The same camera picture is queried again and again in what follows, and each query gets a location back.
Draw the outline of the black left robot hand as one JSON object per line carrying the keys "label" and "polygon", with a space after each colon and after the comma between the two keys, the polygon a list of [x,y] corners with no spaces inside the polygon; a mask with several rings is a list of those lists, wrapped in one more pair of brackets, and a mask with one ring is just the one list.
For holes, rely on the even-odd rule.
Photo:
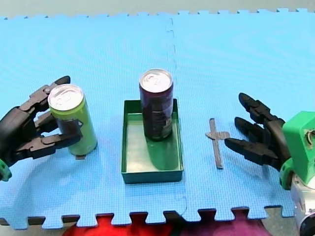
{"label": "black left robot hand", "polygon": [[11,167],[23,159],[44,157],[81,140],[78,128],[66,134],[42,135],[58,128],[52,113],[46,111],[48,95],[56,86],[69,83],[70,77],[63,76],[40,87],[26,102],[13,107],[0,120],[0,159],[5,165]]}

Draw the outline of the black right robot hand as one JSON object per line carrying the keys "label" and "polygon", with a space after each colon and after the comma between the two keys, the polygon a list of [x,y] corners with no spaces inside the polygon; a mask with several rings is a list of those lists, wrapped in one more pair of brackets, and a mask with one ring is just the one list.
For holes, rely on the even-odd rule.
{"label": "black right robot hand", "polygon": [[234,125],[248,140],[226,138],[225,146],[243,155],[248,161],[280,171],[285,161],[291,157],[283,133],[285,121],[273,115],[271,109],[260,100],[245,93],[240,93],[238,99],[254,123],[236,117]]}

